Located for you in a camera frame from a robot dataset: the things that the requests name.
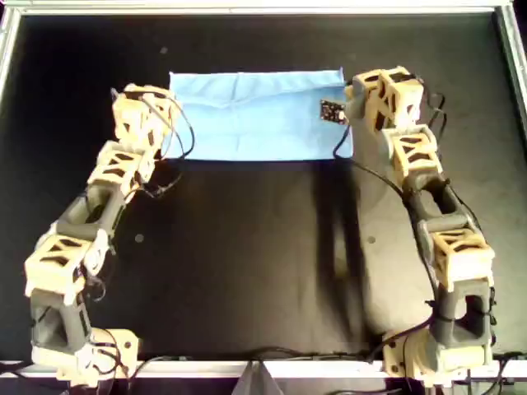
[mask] black table surface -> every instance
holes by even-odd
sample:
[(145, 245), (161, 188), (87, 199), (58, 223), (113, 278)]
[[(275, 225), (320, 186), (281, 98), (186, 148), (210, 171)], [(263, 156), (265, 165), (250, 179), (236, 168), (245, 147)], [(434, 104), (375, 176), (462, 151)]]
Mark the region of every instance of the black table surface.
[[(168, 86), (168, 71), (351, 77), (399, 64), (446, 94), (445, 170), (497, 253), (497, 347), (525, 349), (527, 171), (490, 15), (28, 16), (0, 116), (0, 360), (29, 358), (23, 263), (113, 138), (110, 87)], [(384, 170), (356, 141), (357, 159)], [(156, 179), (179, 170), (164, 199), (137, 196), (125, 212), (94, 326), (134, 330), (144, 354), (212, 357), (358, 351), (429, 314), (406, 212), (378, 180), (331, 161), (172, 162)]]

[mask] wire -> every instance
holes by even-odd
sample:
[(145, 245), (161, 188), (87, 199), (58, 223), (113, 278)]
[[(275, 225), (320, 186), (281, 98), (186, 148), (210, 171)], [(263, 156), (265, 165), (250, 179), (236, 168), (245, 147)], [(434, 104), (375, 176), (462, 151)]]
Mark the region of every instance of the wire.
[(19, 372), (20, 369), (24, 369), (32, 365), (33, 365), (32, 362), (25, 362), (25, 361), (18, 362), (16, 364), (5, 364), (3, 362), (0, 362), (0, 376), (2, 376), (3, 374), (9, 373), (9, 374), (15, 375), (19, 379), (23, 379), (24, 381), (26, 381), (27, 383), (35, 387), (45, 388), (50, 391), (63, 391), (64, 390), (64, 386), (62, 385), (52, 385), (52, 384), (47, 384), (47, 383), (41, 383), (40, 381), (38, 381), (37, 378), (27, 377), (25, 374)]
[(425, 267), (425, 271), (427, 272), (428, 281), (430, 283), (431, 292), (433, 294), (433, 299), (437, 300), (437, 285), (435, 277), (432, 273), (432, 262), (429, 262), (427, 259), (427, 256), (424, 252), (424, 246), (421, 244), (420, 238), (419, 238), (419, 231), (417, 228), (417, 221), (415, 217), (415, 212), (412, 209), (411, 206), (407, 204), (407, 201), (403, 201), (404, 206), (406, 207), (406, 210), (408, 212), (408, 216), (410, 218), (410, 224), (412, 226), (412, 232), (413, 232), (413, 238), (415, 239), (415, 244), (417, 247), (417, 254), (419, 255), (419, 258), (421, 259), (421, 262), (423, 266)]
[(262, 357), (267, 354), (282, 354), (285, 356), (289, 356), (291, 358), (302, 358), (305, 357), (308, 353), (293, 350), (291, 348), (286, 347), (280, 347), (280, 346), (266, 346), (266, 347), (260, 347), (256, 348), (251, 351), (247, 351), (242, 353), (242, 359), (248, 359), (248, 360), (261, 360)]
[(401, 189), (397, 185), (395, 185), (392, 181), (387, 179), (384, 175), (381, 175), (381, 174), (377, 173), (376, 171), (374, 171), (374, 170), (362, 165), (361, 163), (357, 162), (353, 158), (342, 157), (342, 156), (340, 156), (337, 153), (338, 149), (346, 141), (346, 138), (349, 136), (349, 134), (350, 134), (350, 125), (348, 124), (346, 129), (344, 129), (343, 136), (340, 138), (340, 140), (338, 141), (337, 145), (333, 149), (333, 158), (336, 159), (336, 160), (349, 161), (352, 165), (356, 166), (357, 168), (361, 169), (362, 171), (366, 171), (367, 173), (369, 173), (369, 174), (373, 175), (374, 177), (378, 178), (379, 180), (381, 180), (383, 183), (385, 183), (390, 188), (392, 188), (395, 191), (395, 193), (397, 193), (399, 195), (399, 197), (401, 199), (404, 199), (403, 191), (401, 191)]
[(173, 360), (173, 359), (174, 358), (171, 357), (171, 356), (161, 355), (161, 356), (155, 356), (154, 358), (151, 358), (149, 360), (143, 361), (138, 366), (136, 371), (133, 372), (133, 374), (128, 379), (128, 392), (127, 393), (131, 393), (132, 392), (133, 385), (135, 384), (135, 380), (137, 379), (139, 372), (141, 372), (141, 370), (143, 370), (148, 364), (150, 364), (151, 362), (155, 362), (157, 360)]
[(395, 342), (397, 339), (400, 339), (401, 337), (405, 337), (409, 335), (410, 333), (414, 333), (416, 331), (419, 331), (423, 328), (426, 328), (432, 321), (433, 315), (431, 315), (428, 319), (423, 321), (422, 323), (419, 323), (418, 325), (415, 325), (414, 327), (411, 327), (409, 329), (406, 329), (405, 331), (399, 332), (391, 337), (388, 337), (387, 339), (383, 340), (380, 344), (378, 344), (371, 353), (367, 356), (366, 362), (372, 363), (375, 359), (375, 356), (378, 352), (380, 352), (385, 346), (389, 345), (391, 342)]
[(159, 160), (164, 160), (166, 158), (166, 155), (170, 152), (170, 146), (172, 145), (172, 137), (175, 135), (178, 139), (178, 142), (180, 143), (181, 148), (181, 155), (184, 154), (184, 147), (183, 142), (181, 141), (181, 136), (179, 133), (175, 132), (174, 129), (174, 121), (170, 120), (170, 128), (172, 129), (172, 133), (170, 134), (169, 140), (168, 140), (168, 146), (166, 147), (165, 153), (161, 153), (161, 158)]
[(478, 217), (476, 216), (476, 213), (472, 210), (472, 208), (470, 208), (470, 206), (467, 203), (464, 202), (464, 200), (458, 195), (458, 193), (453, 188), (451, 188), (450, 190), (454, 193), (454, 195), (457, 197), (459, 202), (467, 209), (467, 211), (470, 213), (470, 215), (473, 218), (474, 224), (476, 224), (476, 226), (483, 233), (483, 228), (481, 227), (481, 224), (479, 223), (479, 220), (478, 220)]
[(467, 370), (467, 380), (469, 381), (469, 387), (467, 389), (468, 395), (472, 395), (472, 370)]
[[(427, 123), (427, 126), (430, 128), (430, 130), (432, 130), (432, 127), (434, 125), (434, 122), (437, 120), (437, 117), (439, 115), (442, 115), (443, 122), (442, 122), (441, 126), (439, 127), (439, 129), (438, 129), (438, 131), (436, 133), (437, 145), (439, 146), (439, 144), (441, 143), (441, 140), (442, 140), (442, 138), (443, 138), (443, 136), (445, 134), (446, 121), (448, 119), (447, 116), (446, 116), (446, 112), (443, 111), (443, 107), (444, 107), (445, 102), (446, 102), (446, 96), (443, 95), (440, 92), (431, 92), (430, 88), (425, 83), (425, 81), (420, 76), (418, 76), (416, 74), (408, 74), (406, 77), (407, 77), (407, 79), (416, 79), (422, 85), (422, 88), (424, 90), (425, 100), (427, 102), (427, 106), (428, 106), (429, 109), (431, 109), (433, 111), (432, 116), (431, 116), (430, 120)], [(432, 103), (432, 99), (431, 99), (432, 97), (440, 97), (441, 98), (441, 100), (440, 100), (440, 102), (439, 102), (439, 104), (437, 106), (435, 106)]]
[[(178, 110), (180, 111), (181, 113), (181, 116), (183, 117), (184, 121), (187, 123), (187, 126), (189, 127), (189, 131), (190, 131), (190, 135), (192, 137), (192, 141), (190, 143), (190, 148), (187, 150), (187, 151), (184, 151), (181, 156), (178, 158), (178, 159), (185, 159), (193, 150), (194, 150), (194, 146), (195, 146), (195, 142), (196, 142), (196, 135), (194, 133), (194, 128), (192, 127), (192, 125), (190, 124), (190, 121), (189, 119), (187, 118), (187, 115), (184, 113), (183, 109), (181, 108), (181, 106), (178, 104), (177, 101), (175, 101), (174, 99), (172, 99), (171, 97), (169, 96), (166, 96), (165, 95), (165, 98), (170, 100), (172, 103), (175, 104), (175, 106), (178, 108)], [(163, 115), (157, 110), (157, 108), (152, 105), (148, 100), (146, 100), (143, 96), (140, 97), (140, 101), (143, 102), (168, 128), (170, 128), (170, 130), (172, 131), (173, 134), (175, 134), (179, 140), (180, 140), (180, 144), (181, 146), (183, 147), (183, 142), (181, 142), (181, 139), (179, 137), (179, 134), (176, 132), (173, 124), (169, 123), (165, 117), (163, 117)]]
[(128, 367), (123, 364), (123, 360), (122, 360), (122, 357), (121, 357), (121, 350), (117, 346), (117, 340), (115, 339), (114, 334), (112, 332), (110, 332), (109, 330), (107, 330), (107, 329), (103, 329), (103, 331), (108, 333), (108, 335), (112, 338), (113, 343), (97, 342), (97, 343), (92, 343), (92, 345), (93, 346), (97, 346), (97, 347), (113, 347), (115, 349), (115, 354), (116, 355), (114, 355), (111, 352), (108, 352), (106, 350), (98, 350), (98, 352), (100, 354), (102, 354), (103, 356), (108, 356), (108, 357), (112, 358), (115, 361), (115, 365), (114, 365), (114, 367), (112, 369), (110, 369), (110, 370), (108, 370), (106, 372), (100, 371), (98, 366), (94, 365), (94, 368), (101, 375), (114, 373), (114, 377), (112, 378), (112, 381), (111, 381), (111, 383), (109, 385), (109, 388), (108, 388), (108, 391), (106, 393), (106, 395), (110, 395), (110, 393), (112, 392), (112, 388), (114, 387), (115, 378), (117, 376), (117, 368), (120, 367), (121, 370), (124, 373), (124, 376), (126, 377), (126, 379), (128, 379)]
[(404, 381), (406, 382), (408, 391), (412, 392), (412, 385), (410, 384), (410, 379), (408, 378), (408, 367), (406, 365), (406, 343), (409, 338), (410, 338), (410, 335), (406, 336), (403, 342), (403, 368), (404, 368)]
[(38, 317), (36, 320), (34, 320), (32, 323), (31, 323), (31, 327), (34, 328), (36, 326), (37, 323), (40, 323), (42, 322), (42, 320), (46, 317), (47, 313), (51, 310), (51, 306), (48, 306), (45, 308), (44, 312), (40, 315), (40, 317)]
[(135, 192), (143, 192), (145, 193), (148, 197), (152, 198), (152, 199), (161, 199), (163, 198), (163, 196), (165, 196), (165, 194), (170, 190), (172, 189), (180, 180), (181, 178), (183, 177), (183, 172), (180, 172), (178, 174), (178, 176), (173, 180), (171, 181), (170, 183), (168, 183), (167, 185), (165, 186), (160, 186), (160, 185), (157, 185), (157, 189), (156, 191), (154, 192), (151, 192), (149, 191), (148, 189), (145, 188), (145, 184), (140, 184), (139, 186), (137, 186), (136, 188), (132, 188), (128, 191), (128, 193), (126, 195), (124, 195), (124, 200), (126, 201), (126, 199), (128, 199), (128, 197), (132, 194), (132, 193), (135, 193)]
[(314, 353), (314, 354), (306, 354), (304, 356), (293, 356), (291, 358), (279, 358), (279, 359), (277, 358), (277, 360), (355, 360), (355, 361), (363, 361), (364, 354), (361, 354), (361, 353), (352, 354), (348, 352), (334, 352), (332, 354)]
[(376, 391), (361, 391), (358, 389), (341, 389), (338, 391), (333, 391), (327, 395), (388, 395), (391, 393), (401, 393), (403, 390), (401, 388), (395, 389), (380, 389)]
[(492, 383), (491, 387), (485, 391), (484, 393), (482, 393), (482, 395), (490, 395), (494, 389), (496, 387), (498, 387), (498, 392), (497, 394), (500, 394), (502, 389), (503, 389), (503, 382), (502, 382), (502, 377), (503, 377), (503, 372), (505, 370), (505, 367), (507, 366), (507, 364), (509, 363), (510, 360), (514, 360), (520, 356), (525, 356), (525, 353), (523, 352), (507, 352), (506, 354), (504, 354), (500, 360), (500, 369), (498, 370), (497, 372), (497, 376), (496, 376), (496, 379), (494, 380), (494, 382)]

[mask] gray connector block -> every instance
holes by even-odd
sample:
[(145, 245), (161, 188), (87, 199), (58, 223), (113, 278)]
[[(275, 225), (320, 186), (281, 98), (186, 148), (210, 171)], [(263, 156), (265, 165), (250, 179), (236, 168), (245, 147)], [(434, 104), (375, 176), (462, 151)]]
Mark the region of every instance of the gray connector block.
[[(458, 303), (466, 314), (455, 319)], [(445, 348), (485, 346), (491, 340), (490, 287), (487, 279), (457, 281), (453, 292), (440, 284), (430, 333)]]
[(63, 295), (33, 290), (30, 308), (33, 346), (73, 355), (90, 340), (91, 325), (81, 294), (66, 305)]
[[(441, 214), (430, 213), (423, 201), (422, 191), (429, 192)], [(472, 218), (463, 208), (445, 177), (436, 170), (419, 170), (411, 172), (404, 180), (403, 194), (405, 205), (410, 206), (410, 221), (414, 237), (422, 247), (424, 258), (431, 263), (434, 258), (432, 232), (462, 229), (475, 230)]]
[(126, 206), (118, 184), (93, 183), (57, 221), (57, 233), (94, 241), (102, 229), (112, 238)]

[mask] blue cloth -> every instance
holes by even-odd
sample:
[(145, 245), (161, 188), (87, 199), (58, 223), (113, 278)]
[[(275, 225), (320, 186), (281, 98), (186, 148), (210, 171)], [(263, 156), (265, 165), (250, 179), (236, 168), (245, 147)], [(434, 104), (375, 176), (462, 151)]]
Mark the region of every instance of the blue cloth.
[[(345, 101), (342, 70), (170, 74), (170, 89), (183, 103), (196, 134), (189, 159), (332, 159), (344, 126), (320, 119), (320, 100)], [(191, 136), (180, 117), (176, 130), (184, 149)], [(165, 139), (166, 157), (181, 155), (180, 144)], [(352, 155), (349, 137), (339, 149)]]

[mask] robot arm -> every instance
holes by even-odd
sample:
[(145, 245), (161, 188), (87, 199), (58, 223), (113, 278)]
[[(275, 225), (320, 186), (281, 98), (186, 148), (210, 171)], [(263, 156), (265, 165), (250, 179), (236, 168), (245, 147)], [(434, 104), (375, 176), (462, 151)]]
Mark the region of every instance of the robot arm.
[[(430, 323), (404, 336), (385, 337), (385, 369), (426, 386), (450, 386), (459, 369), (492, 360), (494, 251), (450, 186), (434, 134), (417, 122), (423, 92), (422, 81), (404, 67), (366, 72), (352, 80), (348, 113), (363, 120), (384, 146), (420, 254), (437, 280)], [(425, 192), (433, 196), (440, 214), (427, 210)], [(466, 314), (456, 319), (456, 306), (463, 303)]]
[(113, 104), (117, 142), (101, 149), (84, 193), (41, 236), (27, 258), (32, 360), (57, 368), (57, 378), (95, 387), (129, 377), (138, 338), (124, 329), (92, 328), (82, 298), (100, 272), (124, 209), (154, 171), (155, 154), (180, 114), (166, 90), (126, 86)]

